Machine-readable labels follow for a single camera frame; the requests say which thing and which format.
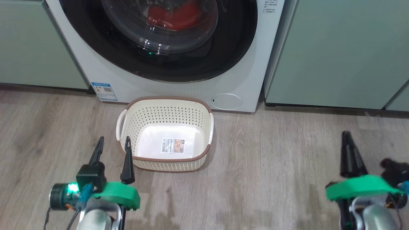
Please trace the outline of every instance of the washing machine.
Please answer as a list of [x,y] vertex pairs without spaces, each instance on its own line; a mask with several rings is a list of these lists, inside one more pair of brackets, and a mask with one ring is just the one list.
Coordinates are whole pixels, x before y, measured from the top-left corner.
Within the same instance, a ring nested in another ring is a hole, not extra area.
[[46,0],[102,101],[254,112],[284,0]]

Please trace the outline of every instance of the basket bottom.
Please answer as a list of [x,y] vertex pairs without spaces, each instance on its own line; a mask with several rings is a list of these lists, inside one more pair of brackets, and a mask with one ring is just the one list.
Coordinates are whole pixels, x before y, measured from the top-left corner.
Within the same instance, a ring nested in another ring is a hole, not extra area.
[[206,148],[206,135],[194,125],[149,124],[139,132],[134,156],[153,159],[187,159]]

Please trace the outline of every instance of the perforated basket wall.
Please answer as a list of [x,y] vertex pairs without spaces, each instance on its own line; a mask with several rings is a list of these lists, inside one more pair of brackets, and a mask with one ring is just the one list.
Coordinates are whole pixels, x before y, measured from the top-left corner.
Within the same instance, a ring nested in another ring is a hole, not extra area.
[[193,171],[203,165],[213,137],[213,115],[207,104],[184,97],[143,97],[132,101],[117,122],[117,144],[123,154],[126,136],[131,138],[132,149],[136,149],[139,134],[148,124],[195,126],[204,133],[204,143],[207,145],[200,152],[196,152],[195,157],[187,159],[133,156],[135,166],[154,171]]

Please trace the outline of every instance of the cabinet door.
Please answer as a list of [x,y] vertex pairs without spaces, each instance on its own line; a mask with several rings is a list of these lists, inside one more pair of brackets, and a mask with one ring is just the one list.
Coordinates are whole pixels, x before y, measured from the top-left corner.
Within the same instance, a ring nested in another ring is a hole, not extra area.
[[398,110],[409,112],[409,81],[399,91],[395,98],[386,106],[387,110]]
[[408,25],[407,0],[299,0],[266,102],[381,109],[409,78]]
[[44,1],[0,0],[0,82],[88,89]]

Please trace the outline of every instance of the beige basket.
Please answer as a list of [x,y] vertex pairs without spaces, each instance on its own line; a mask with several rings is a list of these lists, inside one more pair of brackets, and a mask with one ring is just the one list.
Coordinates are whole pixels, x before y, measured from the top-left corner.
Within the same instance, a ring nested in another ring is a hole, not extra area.
[[209,106],[197,99],[141,97],[118,118],[116,137],[123,154],[127,136],[135,166],[193,171],[206,160],[213,137],[213,115]]

